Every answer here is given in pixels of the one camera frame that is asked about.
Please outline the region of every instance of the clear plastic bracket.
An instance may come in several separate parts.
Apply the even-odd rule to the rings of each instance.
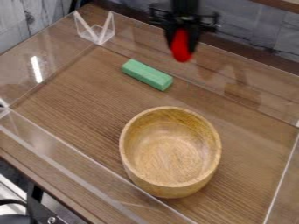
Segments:
[[[106,21],[102,26],[88,25],[77,11],[73,12],[74,24],[78,36],[96,45],[101,46],[114,36],[114,19],[112,11],[106,14]]]

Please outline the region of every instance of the green eraser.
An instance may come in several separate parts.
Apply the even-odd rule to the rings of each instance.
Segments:
[[[121,71],[153,88],[164,91],[173,83],[173,77],[130,59],[121,67]]]

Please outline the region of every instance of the robotic arm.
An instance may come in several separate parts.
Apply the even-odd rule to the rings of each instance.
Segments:
[[[202,32],[214,32],[220,15],[197,15],[198,0],[172,0],[170,9],[150,4],[150,23],[160,25],[172,56],[180,62],[190,59]]]

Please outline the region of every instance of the wooden table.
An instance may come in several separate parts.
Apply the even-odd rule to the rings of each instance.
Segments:
[[[93,24],[106,15],[93,5],[81,14]],[[76,35],[68,16],[1,56],[2,81],[9,75],[13,78],[0,94],[13,113],[0,124],[9,128],[13,120],[18,125],[14,134],[33,147],[2,131],[0,156],[89,222],[141,222],[108,205],[101,193],[109,191],[149,223],[166,223],[158,211],[153,211],[156,218],[150,210],[134,205],[138,196],[130,193],[130,186],[105,186],[110,177],[98,163],[126,179],[117,150],[124,125],[145,109],[184,107],[214,125],[222,156],[206,187],[184,199],[162,199],[162,203],[197,223],[262,223],[294,152],[297,77],[208,45],[200,46],[189,64],[177,64],[157,28],[118,15],[114,20],[116,36],[104,47]],[[42,78],[50,78],[21,97],[37,84],[33,56]],[[121,74],[120,67],[130,57],[174,76],[165,92]],[[49,133],[37,131],[36,125]],[[292,209],[282,200],[274,201],[274,214],[288,221],[278,223],[297,218],[299,196],[286,197],[293,200]],[[268,223],[277,223],[270,217]]]
[[[280,10],[290,11],[293,13],[299,12],[299,1],[297,0],[250,0],[272,7],[276,7]]]

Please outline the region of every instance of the wooden bowl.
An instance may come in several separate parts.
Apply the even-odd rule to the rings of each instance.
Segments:
[[[140,113],[122,129],[118,148],[128,177],[166,199],[197,192],[220,162],[218,134],[184,108],[150,108]]]

